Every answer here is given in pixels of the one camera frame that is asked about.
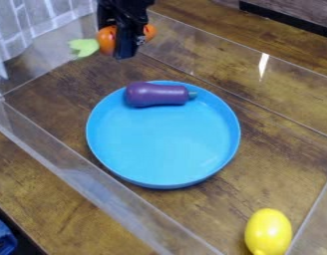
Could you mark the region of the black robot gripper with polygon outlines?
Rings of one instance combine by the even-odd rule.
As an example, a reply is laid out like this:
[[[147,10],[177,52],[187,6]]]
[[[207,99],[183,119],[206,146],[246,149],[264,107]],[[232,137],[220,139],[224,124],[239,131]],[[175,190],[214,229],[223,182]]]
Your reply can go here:
[[[131,21],[117,21],[116,48],[113,53],[113,57],[117,60],[132,58],[137,53],[139,46],[147,42],[147,10],[155,5],[156,0],[97,0],[97,3],[101,7],[111,9],[115,13],[124,14],[132,19]],[[116,15],[111,10],[97,10],[99,29],[116,24]]]

